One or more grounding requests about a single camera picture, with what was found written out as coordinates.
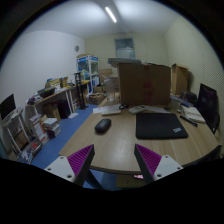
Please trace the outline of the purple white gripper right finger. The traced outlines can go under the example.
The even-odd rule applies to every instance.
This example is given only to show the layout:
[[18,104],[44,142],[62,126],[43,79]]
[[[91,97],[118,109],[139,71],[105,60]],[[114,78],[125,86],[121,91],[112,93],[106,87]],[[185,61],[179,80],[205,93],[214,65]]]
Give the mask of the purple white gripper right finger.
[[169,155],[160,156],[139,144],[135,145],[134,155],[146,184],[160,180],[182,169],[182,166]]

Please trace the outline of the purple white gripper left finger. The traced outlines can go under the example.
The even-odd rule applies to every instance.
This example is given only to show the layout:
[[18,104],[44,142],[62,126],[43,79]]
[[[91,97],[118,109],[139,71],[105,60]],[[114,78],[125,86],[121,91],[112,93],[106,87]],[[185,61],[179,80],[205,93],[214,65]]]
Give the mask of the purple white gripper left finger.
[[91,144],[68,157],[59,156],[45,168],[45,171],[82,186],[94,155],[94,145]]

